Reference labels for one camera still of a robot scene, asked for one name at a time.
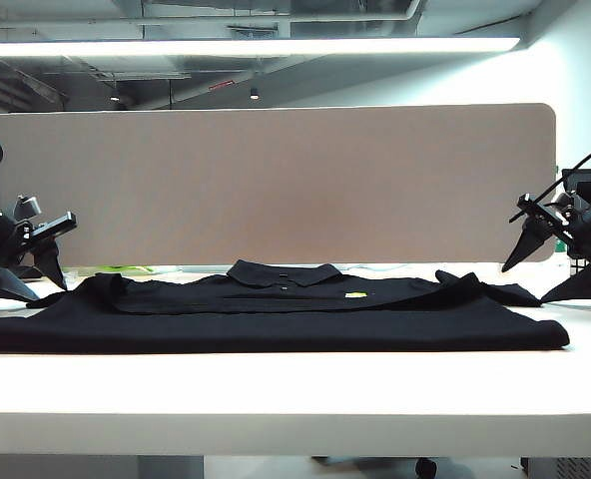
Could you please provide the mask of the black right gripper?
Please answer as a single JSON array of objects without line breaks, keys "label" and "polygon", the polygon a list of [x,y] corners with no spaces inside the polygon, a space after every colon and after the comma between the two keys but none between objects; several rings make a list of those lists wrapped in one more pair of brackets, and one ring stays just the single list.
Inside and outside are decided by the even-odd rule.
[{"label": "black right gripper", "polygon": [[[583,210],[573,206],[574,196],[567,205],[554,204],[543,207],[530,198],[521,196],[518,207],[527,215],[517,244],[501,271],[507,272],[556,236],[580,257],[591,259],[591,203]],[[542,302],[570,299],[591,299],[591,263],[568,279],[558,284],[542,297]]]}]

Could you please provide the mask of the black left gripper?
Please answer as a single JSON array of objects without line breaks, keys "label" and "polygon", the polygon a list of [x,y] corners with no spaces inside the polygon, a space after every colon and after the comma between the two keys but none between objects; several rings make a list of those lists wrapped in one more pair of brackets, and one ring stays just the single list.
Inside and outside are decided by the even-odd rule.
[{"label": "black left gripper", "polygon": [[[34,266],[54,284],[67,290],[54,239],[76,226],[76,215],[72,212],[41,226],[34,226],[28,220],[12,224],[0,245],[0,263],[19,262],[26,252],[32,251]],[[27,302],[37,300],[39,296],[9,269],[0,267],[0,298]]]}]

